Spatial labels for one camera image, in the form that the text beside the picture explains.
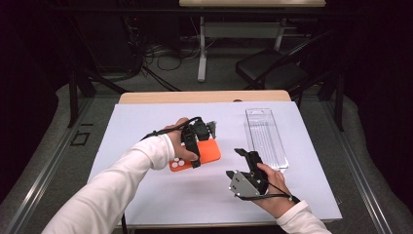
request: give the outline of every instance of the orange object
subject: orange object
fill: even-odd
[[[210,163],[221,158],[221,152],[219,151],[218,144],[215,139],[198,141],[198,150],[200,150],[201,166],[205,163]],[[179,172],[185,169],[192,168],[191,161],[175,158],[169,161],[169,168],[173,172]]]

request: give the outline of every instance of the person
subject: person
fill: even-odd
[[[171,129],[187,121],[179,119]],[[181,146],[181,131],[148,137],[127,150],[109,169],[96,175],[71,197],[50,220],[43,233],[111,233],[149,169],[160,170],[175,157],[197,160],[198,156]],[[270,183],[291,194],[282,173],[265,164],[257,165]],[[278,194],[269,186],[268,193]],[[305,201],[298,204],[283,197],[253,201],[271,214],[287,233],[330,233]]]

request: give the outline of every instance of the black chair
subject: black chair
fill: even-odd
[[[261,51],[238,61],[236,72],[248,83],[246,89],[286,90],[292,99],[298,98],[300,106],[303,92],[330,74],[314,72],[305,66],[326,48],[333,35],[334,31],[324,32],[284,55],[274,49]]]

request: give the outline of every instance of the clear plastic tray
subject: clear plastic tray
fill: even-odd
[[[274,170],[288,168],[282,141],[271,109],[247,109],[245,111],[244,127],[249,151],[257,151],[262,162]]]

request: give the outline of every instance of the white long-sleeve shirt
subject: white long-sleeve shirt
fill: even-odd
[[[163,169],[174,156],[167,135],[138,142],[70,198],[43,233],[111,233],[147,171]],[[329,233],[305,201],[278,218],[277,224],[287,233]]]

